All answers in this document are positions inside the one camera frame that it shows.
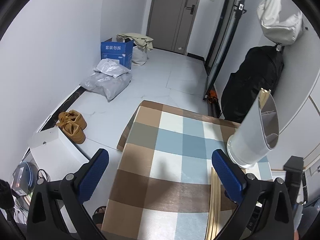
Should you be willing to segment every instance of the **open white box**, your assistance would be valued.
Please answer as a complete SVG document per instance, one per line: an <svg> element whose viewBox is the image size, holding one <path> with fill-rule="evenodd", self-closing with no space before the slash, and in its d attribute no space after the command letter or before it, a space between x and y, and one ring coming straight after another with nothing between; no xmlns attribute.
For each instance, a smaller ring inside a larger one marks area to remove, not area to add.
<svg viewBox="0 0 320 240"><path fill-rule="evenodd" d="M51 181L61 180L89 162L59 127L35 133L29 147L39 169L44 169Z"/></svg>

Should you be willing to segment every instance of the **silver bolt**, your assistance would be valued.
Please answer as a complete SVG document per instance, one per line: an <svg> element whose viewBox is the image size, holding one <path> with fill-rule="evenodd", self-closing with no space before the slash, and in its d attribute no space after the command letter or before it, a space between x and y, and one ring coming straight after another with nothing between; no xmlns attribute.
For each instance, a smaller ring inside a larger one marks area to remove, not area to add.
<svg viewBox="0 0 320 240"><path fill-rule="evenodd" d="M283 184L283 183L284 183L283 179L281 179L281 178L277 178L277 182L278 182L279 184Z"/></svg>
<svg viewBox="0 0 320 240"><path fill-rule="evenodd" d="M74 177L75 176L72 173L70 173L66 176L66 180L73 180Z"/></svg>
<svg viewBox="0 0 320 240"><path fill-rule="evenodd" d="M247 178L248 178L248 179L255 179L256 176L255 176L254 174L252 174L252 173L248 173L248 174L247 174Z"/></svg>
<svg viewBox="0 0 320 240"><path fill-rule="evenodd" d="M44 179L40 178L40 179L38 179L37 184L41 185L43 182L44 182Z"/></svg>

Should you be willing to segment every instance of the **table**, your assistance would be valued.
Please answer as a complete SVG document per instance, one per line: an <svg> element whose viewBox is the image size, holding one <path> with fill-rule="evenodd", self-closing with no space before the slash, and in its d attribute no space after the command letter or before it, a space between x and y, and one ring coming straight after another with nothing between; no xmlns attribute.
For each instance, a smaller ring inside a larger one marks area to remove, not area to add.
<svg viewBox="0 0 320 240"><path fill-rule="evenodd" d="M219 148L226 153L228 138L238 127L238 123L143 101L117 146L123 156L103 220L106 238L204 240L211 155ZM266 158L250 172L258 179L272 180ZM220 186L219 229L236 207Z"/></svg>

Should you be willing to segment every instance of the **black backpack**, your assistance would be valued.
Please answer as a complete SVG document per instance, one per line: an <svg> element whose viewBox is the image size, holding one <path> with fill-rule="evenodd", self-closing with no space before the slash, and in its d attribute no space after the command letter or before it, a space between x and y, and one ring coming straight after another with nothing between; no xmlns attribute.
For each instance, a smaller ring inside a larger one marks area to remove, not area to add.
<svg viewBox="0 0 320 240"><path fill-rule="evenodd" d="M276 46L251 48L236 73L231 73L222 93L221 109L226 120L241 123L261 88L276 90L284 67Z"/></svg>

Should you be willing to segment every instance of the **door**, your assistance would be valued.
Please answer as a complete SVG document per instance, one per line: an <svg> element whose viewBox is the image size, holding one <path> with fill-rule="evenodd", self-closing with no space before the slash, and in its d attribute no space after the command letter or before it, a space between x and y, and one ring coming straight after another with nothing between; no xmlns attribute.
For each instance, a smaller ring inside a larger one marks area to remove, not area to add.
<svg viewBox="0 0 320 240"><path fill-rule="evenodd" d="M219 71L227 56L238 22L246 10L244 0L225 0L217 31L214 35L206 66L210 68L207 86L204 91L204 99L212 89Z"/></svg>
<svg viewBox="0 0 320 240"><path fill-rule="evenodd" d="M147 35L153 46L185 54L198 0L153 0Z"/></svg>

